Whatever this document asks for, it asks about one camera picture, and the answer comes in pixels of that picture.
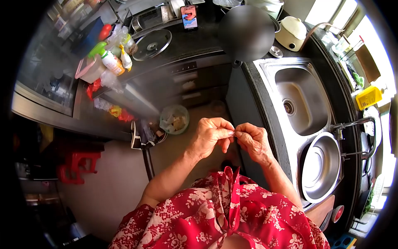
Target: tomato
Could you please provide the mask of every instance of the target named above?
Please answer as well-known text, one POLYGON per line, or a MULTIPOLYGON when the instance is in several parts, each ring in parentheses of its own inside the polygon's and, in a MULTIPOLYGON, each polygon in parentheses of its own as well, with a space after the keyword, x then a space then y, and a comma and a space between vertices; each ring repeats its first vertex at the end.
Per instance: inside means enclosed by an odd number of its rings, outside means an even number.
POLYGON ((108 35, 109 35, 109 31, 102 29, 101 32, 99 33, 98 40, 103 41, 108 37, 108 35))
POLYGON ((112 26, 110 24, 105 24, 102 30, 107 30, 108 32, 112 30, 112 26))

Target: smartphone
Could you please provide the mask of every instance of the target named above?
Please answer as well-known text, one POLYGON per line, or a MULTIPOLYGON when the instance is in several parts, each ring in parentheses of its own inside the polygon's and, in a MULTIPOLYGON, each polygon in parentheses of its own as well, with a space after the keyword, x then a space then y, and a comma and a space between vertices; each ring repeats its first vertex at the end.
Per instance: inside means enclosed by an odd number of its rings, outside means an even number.
POLYGON ((198 29, 198 21, 196 16, 195 5, 182 6, 180 8, 182 23, 186 31, 194 31, 198 29))

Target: sink drain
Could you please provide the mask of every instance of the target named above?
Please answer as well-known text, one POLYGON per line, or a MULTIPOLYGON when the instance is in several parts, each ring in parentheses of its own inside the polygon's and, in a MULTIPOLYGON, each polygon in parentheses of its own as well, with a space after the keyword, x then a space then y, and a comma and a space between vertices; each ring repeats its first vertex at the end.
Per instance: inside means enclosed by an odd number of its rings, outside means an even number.
POLYGON ((296 112, 296 107, 293 104, 293 101, 291 99, 284 99, 283 101, 283 106, 285 107, 285 111, 289 116, 292 116, 296 112))

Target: green spray nozzle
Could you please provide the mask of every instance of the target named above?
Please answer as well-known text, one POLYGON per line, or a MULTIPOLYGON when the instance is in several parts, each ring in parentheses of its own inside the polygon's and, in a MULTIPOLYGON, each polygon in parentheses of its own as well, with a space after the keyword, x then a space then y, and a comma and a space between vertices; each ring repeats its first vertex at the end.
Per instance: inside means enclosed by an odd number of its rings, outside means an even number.
POLYGON ((91 49, 90 53, 88 53, 87 57, 91 58, 96 55, 96 54, 100 54, 103 55, 105 53, 105 46, 106 46, 106 42, 101 41, 99 42, 97 45, 95 45, 95 47, 93 49, 91 49))

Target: faucet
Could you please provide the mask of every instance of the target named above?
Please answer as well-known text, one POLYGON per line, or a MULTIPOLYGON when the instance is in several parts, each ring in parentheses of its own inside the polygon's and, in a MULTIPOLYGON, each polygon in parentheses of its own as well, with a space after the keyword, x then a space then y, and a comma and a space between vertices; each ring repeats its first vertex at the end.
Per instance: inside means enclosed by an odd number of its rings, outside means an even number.
MULTIPOLYGON (((335 130, 336 132, 336 137, 337 140, 343 140, 343 133, 342 133, 342 129, 347 128, 347 127, 351 127, 351 126, 355 126, 355 125, 360 125, 360 124, 364 124, 367 122, 373 122, 374 125, 374 135, 375 135, 375 141, 376 141, 376 120, 374 117, 367 117, 367 118, 361 118, 358 119, 356 121, 352 121, 352 122, 348 122, 348 123, 341 123, 341 124, 335 124, 335 125, 331 125, 331 130, 335 130)), ((354 153, 342 153, 341 157, 346 157, 346 156, 350 156, 350 155, 361 155, 361 160, 365 160, 370 158, 371 156, 374 155, 376 151, 376 142, 373 144, 372 149, 368 151, 361 151, 361 152, 354 152, 354 153)))
POLYGON ((344 29, 339 29, 338 27, 335 27, 335 26, 333 26, 332 24, 330 24, 330 23, 328 23, 328 22, 321 22, 320 24, 316 24, 316 25, 308 32, 308 34, 307 34, 307 36, 305 37, 305 39, 304 39, 304 41, 303 41, 303 43, 302 43, 301 48, 300 48, 299 51, 301 51, 302 48, 304 48, 305 43, 308 41, 308 39, 310 38, 310 36, 312 35, 312 33, 313 33, 319 26, 321 26, 321 25, 328 25, 328 26, 334 27, 335 29, 338 29, 340 32, 343 32, 343 31, 344 31, 344 29))

